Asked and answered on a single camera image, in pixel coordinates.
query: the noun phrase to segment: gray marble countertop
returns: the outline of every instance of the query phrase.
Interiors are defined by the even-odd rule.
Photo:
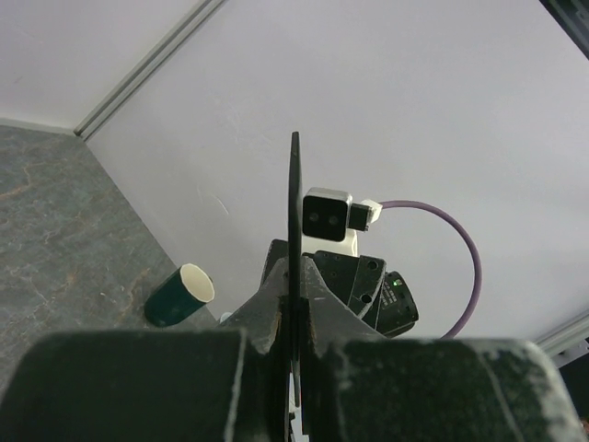
[[[81,140],[0,126],[0,395],[44,334],[148,328],[173,271]],[[202,308],[175,329],[213,325]]]

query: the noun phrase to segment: white backdrop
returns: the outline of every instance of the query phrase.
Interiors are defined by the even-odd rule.
[[[196,0],[2,0],[0,118],[74,129]]]
[[[589,307],[589,63],[537,0],[229,0],[89,145],[219,315],[285,238],[290,132],[304,184],[418,199],[461,221],[484,285],[463,335],[537,338]],[[438,336],[468,251],[432,215],[385,212],[385,258]]]

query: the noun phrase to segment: cable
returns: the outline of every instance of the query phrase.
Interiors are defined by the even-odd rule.
[[[442,218],[446,223],[452,226],[458,235],[462,237],[462,239],[467,243],[468,250],[470,251],[470,256],[472,257],[472,264],[475,268],[475,276],[474,276],[474,284],[472,285],[472,293],[470,294],[470,300],[468,301],[467,307],[465,308],[462,316],[458,318],[456,324],[452,326],[452,328],[444,335],[443,338],[454,338],[460,331],[467,325],[468,320],[472,316],[472,313],[475,311],[475,307],[479,302],[480,296],[480,289],[482,287],[482,266],[480,264],[480,256],[479,251],[477,250],[477,246],[475,245],[475,241],[472,240],[468,232],[460,226],[452,216],[444,212],[442,209],[438,209],[433,205],[429,205],[426,203],[420,203],[419,201],[407,201],[407,200],[396,200],[396,201],[384,201],[381,203],[383,209],[393,209],[396,207],[408,207],[411,209],[419,209],[429,212],[430,214],[434,214]]]

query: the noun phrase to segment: dark green paper cup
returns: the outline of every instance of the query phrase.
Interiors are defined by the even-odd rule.
[[[197,265],[184,264],[147,299],[144,314],[156,327],[168,327],[182,322],[213,299],[211,278]]]

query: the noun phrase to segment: white wall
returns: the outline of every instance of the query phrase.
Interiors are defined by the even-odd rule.
[[[484,265],[469,336],[535,338],[589,307],[589,63],[537,0],[229,0],[89,143],[213,314],[285,238],[290,132],[305,186],[437,204]],[[472,282],[457,234],[385,213],[361,238],[410,284],[413,335]]]
[[[75,128],[196,0],[2,0],[0,118]]]

